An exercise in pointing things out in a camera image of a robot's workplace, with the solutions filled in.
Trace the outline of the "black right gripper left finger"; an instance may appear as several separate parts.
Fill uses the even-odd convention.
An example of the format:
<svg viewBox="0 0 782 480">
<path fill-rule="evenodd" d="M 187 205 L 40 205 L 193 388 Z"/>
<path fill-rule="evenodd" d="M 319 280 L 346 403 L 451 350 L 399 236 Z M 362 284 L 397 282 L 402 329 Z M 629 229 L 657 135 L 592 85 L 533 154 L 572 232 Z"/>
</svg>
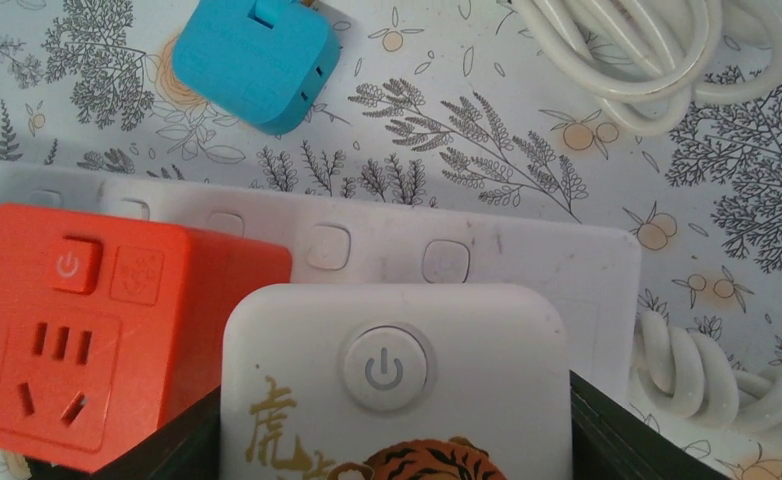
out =
<svg viewBox="0 0 782 480">
<path fill-rule="evenodd" d="M 94 473 L 28 457 L 33 479 L 211 480 L 219 477 L 220 393 L 213 390 L 123 456 Z"/>
</svg>

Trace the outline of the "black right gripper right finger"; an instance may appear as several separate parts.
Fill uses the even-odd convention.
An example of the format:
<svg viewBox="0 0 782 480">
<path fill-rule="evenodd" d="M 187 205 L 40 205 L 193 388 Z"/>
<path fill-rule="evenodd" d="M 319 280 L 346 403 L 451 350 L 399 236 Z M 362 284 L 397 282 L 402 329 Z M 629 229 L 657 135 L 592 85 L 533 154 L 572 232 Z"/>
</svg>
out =
<svg viewBox="0 0 782 480">
<path fill-rule="evenodd" d="M 577 480 L 724 480 L 575 372 L 570 373 Z"/>
</svg>

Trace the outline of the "orange cube socket adapter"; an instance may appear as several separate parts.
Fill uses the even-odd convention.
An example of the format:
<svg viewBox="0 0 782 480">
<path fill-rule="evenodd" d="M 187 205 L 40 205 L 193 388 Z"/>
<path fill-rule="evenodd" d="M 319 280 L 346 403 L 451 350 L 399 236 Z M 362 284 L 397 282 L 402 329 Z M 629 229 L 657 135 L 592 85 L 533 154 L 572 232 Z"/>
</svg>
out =
<svg viewBox="0 0 782 480">
<path fill-rule="evenodd" d="M 283 246 L 0 205 L 0 448 L 94 472 L 219 386 L 229 315 Z"/>
</svg>

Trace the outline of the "white tiger cube socket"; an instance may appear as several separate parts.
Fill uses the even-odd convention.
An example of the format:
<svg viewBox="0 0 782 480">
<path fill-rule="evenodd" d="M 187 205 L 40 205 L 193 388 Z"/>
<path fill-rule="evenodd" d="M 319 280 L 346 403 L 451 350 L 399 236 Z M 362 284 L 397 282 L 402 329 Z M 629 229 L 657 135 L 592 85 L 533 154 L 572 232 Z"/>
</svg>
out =
<svg viewBox="0 0 782 480">
<path fill-rule="evenodd" d="M 224 334 L 223 479 L 569 479 L 566 330 L 509 284 L 260 289 Z"/>
</svg>

